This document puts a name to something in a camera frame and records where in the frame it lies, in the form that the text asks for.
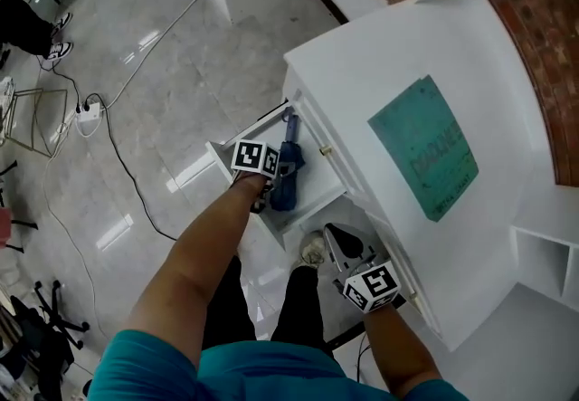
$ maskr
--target sneaker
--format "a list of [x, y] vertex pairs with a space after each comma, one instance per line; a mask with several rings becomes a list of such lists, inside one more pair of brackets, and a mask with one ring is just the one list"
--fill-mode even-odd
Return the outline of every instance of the sneaker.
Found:
[[56, 22], [56, 24], [54, 25], [54, 27], [52, 29], [51, 37], [54, 37], [56, 34], [58, 34], [60, 31], [62, 31], [67, 26], [67, 24], [71, 22], [71, 19], [72, 19], [72, 13], [71, 12], [64, 14], [62, 16], [62, 18], [60, 20], [58, 20]]
[[46, 60], [54, 62], [63, 59], [72, 51], [72, 46], [72, 43], [54, 43]]
[[299, 248], [299, 260], [294, 269], [300, 266], [308, 266], [317, 269], [326, 256], [326, 242], [320, 231], [312, 232], [304, 237]]

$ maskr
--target person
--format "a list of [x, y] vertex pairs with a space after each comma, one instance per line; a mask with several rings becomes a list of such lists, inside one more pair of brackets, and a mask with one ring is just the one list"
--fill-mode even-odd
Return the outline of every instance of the person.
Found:
[[38, 16], [24, 0], [0, 0], [0, 43], [10, 43], [45, 60], [57, 61], [72, 51], [72, 43], [54, 43], [56, 34], [72, 19], [64, 14], [56, 24]]
[[256, 341], [235, 255], [265, 179], [245, 175], [176, 241], [105, 350], [89, 401], [298, 399], [466, 401], [390, 305], [365, 328], [390, 393], [347, 378], [323, 340], [317, 266], [306, 239], [271, 341]]

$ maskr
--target power strip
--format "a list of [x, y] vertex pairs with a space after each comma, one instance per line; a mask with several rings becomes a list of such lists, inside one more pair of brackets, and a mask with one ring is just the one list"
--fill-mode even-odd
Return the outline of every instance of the power strip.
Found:
[[88, 111], [81, 108], [81, 114], [77, 116], [79, 123], [94, 121], [98, 118], [100, 118], [100, 102], [98, 101], [91, 103]]

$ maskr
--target marble floor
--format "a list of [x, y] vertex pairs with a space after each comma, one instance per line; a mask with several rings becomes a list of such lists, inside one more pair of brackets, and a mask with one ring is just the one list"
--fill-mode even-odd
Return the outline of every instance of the marble floor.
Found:
[[[76, 80], [82, 98], [97, 92], [110, 102], [190, 1], [63, 0], [57, 11], [51, 0], [33, 0], [32, 6], [45, 18], [74, 13], [63, 35], [75, 48], [57, 71]], [[210, 0], [199, 0], [158, 44], [109, 117], [119, 152], [161, 230], [180, 235], [225, 189], [217, 167], [207, 166], [205, 141], [227, 140], [279, 104], [286, 71], [282, 54], [337, 25], [319, 0], [289, 0], [260, 19], [250, 17], [234, 27]], [[3, 72], [14, 77], [18, 90], [66, 88], [67, 113], [74, 109], [71, 84], [50, 72], [39, 73], [33, 56], [13, 48]], [[38, 111], [52, 148], [61, 123], [58, 100], [46, 99]], [[29, 132], [26, 122], [22, 117], [17, 123], [23, 138]], [[30, 283], [58, 278], [65, 284], [67, 316], [91, 324], [85, 344], [100, 353], [172, 242], [147, 220], [111, 146], [106, 122], [90, 138], [72, 127], [46, 177], [52, 210], [70, 231], [87, 271], [44, 202], [41, 183], [47, 158], [12, 143], [2, 147], [0, 156], [4, 163], [14, 158], [19, 163], [5, 177], [11, 207], [18, 217], [40, 226], [38, 232], [19, 231], [25, 254], [17, 259], [24, 274]], [[348, 209], [345, 215], [356, 215]], [[292, 233], [294, 243], [302, 235]], [[268, 244], [251, 224], [242, 239], [242, 287], [261, 339], [275, 328], [295, 254], [295, 249], [286, 253]], [[87, 272], [94, 282], [94, 306]], [[319, 292], [331, 338], [360, 317], [324, 277]]]

